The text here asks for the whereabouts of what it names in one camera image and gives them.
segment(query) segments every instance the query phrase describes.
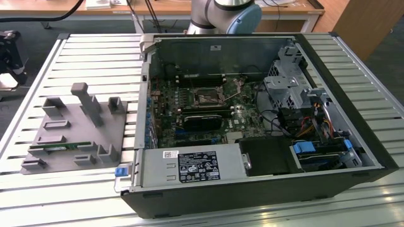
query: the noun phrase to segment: power supply label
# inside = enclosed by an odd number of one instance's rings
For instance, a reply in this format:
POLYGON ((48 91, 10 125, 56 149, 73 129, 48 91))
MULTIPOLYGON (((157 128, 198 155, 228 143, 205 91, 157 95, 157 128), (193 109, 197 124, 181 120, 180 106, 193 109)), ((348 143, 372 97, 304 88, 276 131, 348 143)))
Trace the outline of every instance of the power supply label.
POLYGON ((178 154, 178 181, 220 180, 216 151, 178 154))

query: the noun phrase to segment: wooden desk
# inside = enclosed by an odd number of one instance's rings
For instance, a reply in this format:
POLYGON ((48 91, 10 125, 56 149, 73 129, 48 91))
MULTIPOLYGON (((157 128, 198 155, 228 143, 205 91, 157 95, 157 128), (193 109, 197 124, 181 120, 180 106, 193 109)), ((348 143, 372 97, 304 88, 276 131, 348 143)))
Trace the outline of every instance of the wooden desk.
MULTIPOLYGON (((77 0, 0 0, 0 17, 28 17, 62 15, 74 5, 77 0)), ((308 0, 297 0, 300 6, 285 4, 288 8, 280 8, 281 20, 304 20, 301 32, 310 32, 324 13, 322 9, 314 9, 308 0)), ((158 0, 152 1, 158 19, 188 19, 190 18, 189 0, 158 0)), ((140 21, 149 20, 149 11, 142 0, 137 0, 134 11, 140 21)), ((130 19, 128 6, 112 6, 110 9, 85 10, 84 3, 78 7, 69 20, 125 20, 130 19)), ((277 7, 262 8, 262 20, 277 20, 277 7)))

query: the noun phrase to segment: green circuit board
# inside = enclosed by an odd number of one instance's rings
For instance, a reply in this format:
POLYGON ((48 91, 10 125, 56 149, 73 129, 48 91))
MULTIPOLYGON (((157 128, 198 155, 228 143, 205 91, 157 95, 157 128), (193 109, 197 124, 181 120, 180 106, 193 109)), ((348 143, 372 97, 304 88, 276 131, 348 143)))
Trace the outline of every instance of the green circuit board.
POLYGON ((220 87, 178 87, 174 81, 158 81, 158 84, 152 84, 152 90, 158 91, 154 96, 158 148, 226 144, 226 135, 232 132, 237 132, 236 135, 241 138, 265 135, 253 103, 252 82, 236 86, 234 80, 240 80, 240 77, 226 77, 228 82, 220 87), (210 106, 220 106, 224 110, 204 110, 210 106), (189 112, 180 112, 180 108, 189 109, 189 112), (228 116, 221 120, 220 129, 188 132, 181 127, 184 116, 221 112, 228 113, 228 116))

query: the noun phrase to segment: slotted metal surface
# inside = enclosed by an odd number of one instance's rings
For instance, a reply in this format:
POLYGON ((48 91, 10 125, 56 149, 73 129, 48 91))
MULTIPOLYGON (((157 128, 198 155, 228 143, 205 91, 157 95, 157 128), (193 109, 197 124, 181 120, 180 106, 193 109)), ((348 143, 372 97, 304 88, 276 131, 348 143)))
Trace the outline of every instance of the slotted metal surface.
MULTIPOLYGON (((357 185, 330 199, 152 220, 138 218, 114 193, 113 168, 18 174, 44 116, 40 106, 48 96, 60 96, 62 102, 77 103, 78 100, 69 95, 73 82, 86 82, 89 93, 96 94, 100 102, 109 96, 129 101, 121 162, 133 158, 140 37, 132 34, 70 35, 66 41, 57 41, 52 49, 0 143, 0 226, 404 225, 402 107, 342 44, 328 34, 305 36, 401 167, 398 171, 376 182, 357 185)), ((313 71, 309 72, 320 87, 313 71)))

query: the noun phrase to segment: table leg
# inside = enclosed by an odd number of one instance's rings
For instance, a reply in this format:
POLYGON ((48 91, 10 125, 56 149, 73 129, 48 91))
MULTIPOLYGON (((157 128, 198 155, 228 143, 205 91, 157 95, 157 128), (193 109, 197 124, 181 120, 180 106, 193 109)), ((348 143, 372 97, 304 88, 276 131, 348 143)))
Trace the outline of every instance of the table leg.
POLYGON ((316 22, 318 20, 318 16, 320 16, 318 14, 309 15, 308 19, 304 22, 304 25, 301 27, 300 32, 302 32, 302 33, 312 32, 312 30, 314 28, 314 25, 316 25, 316 22))
POLYGON ((144 26, 142 26, 142 20, 144 20, 144 16, 142 15, 140 15, 137 17, 132 16, 132 21, 133 21, 133 24, 134 24, 134 30, 136 30, 137 34, 142 34, 142 28, 144 28, 144 26))
POLYGON ((49 22, 40 22, 40 24, 42 25, 44 29, 52 28, 49 22))

